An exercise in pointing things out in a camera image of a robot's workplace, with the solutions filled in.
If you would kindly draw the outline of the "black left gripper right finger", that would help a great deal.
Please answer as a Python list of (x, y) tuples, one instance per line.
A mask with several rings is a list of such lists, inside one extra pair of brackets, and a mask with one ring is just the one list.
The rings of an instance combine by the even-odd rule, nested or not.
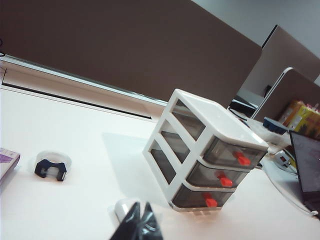
[(162, 232), (149, 202), (146, 202), (139, 223), (140, 240), (162, 240)]

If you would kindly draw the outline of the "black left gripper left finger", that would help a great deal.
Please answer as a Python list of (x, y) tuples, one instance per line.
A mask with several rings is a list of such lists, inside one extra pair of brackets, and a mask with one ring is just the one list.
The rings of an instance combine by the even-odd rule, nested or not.
[(138, 223), (141, 220), (140, 203), (119, 201), (115, 205), (119, 225), (110, 240), (135, 240)]

